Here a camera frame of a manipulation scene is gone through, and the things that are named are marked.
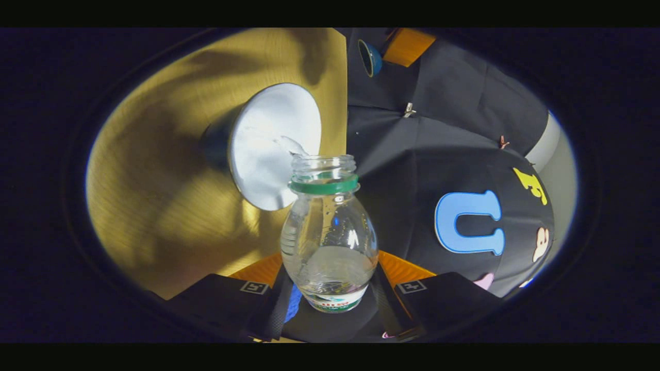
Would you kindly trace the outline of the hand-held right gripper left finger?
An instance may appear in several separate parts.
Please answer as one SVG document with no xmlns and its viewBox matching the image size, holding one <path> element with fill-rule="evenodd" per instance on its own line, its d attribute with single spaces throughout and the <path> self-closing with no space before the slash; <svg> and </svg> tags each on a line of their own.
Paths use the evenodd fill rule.
<svg viewBox="0 0 660 371">
<path fill-rule="evenodd" d="M 271 342 L 281 337 L 293 283 L 279 253 L 229 276 L 210 273 L 164 299 L 147 291 L 172 324 L 202 342 Z"/>
</svg>

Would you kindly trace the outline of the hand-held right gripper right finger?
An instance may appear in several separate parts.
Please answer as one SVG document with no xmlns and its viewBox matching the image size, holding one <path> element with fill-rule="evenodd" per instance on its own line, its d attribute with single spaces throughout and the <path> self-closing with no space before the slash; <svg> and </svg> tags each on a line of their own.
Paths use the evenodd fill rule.
<svg viewBox="0 0 660 371">
<path fill-rule="evenodd" d="M 388 336 L 398 342 L 445 340 L 493 314 L 503 299 L 456 272 L 437 275 L 380 251 L 370 287 Z"/>
</svg>

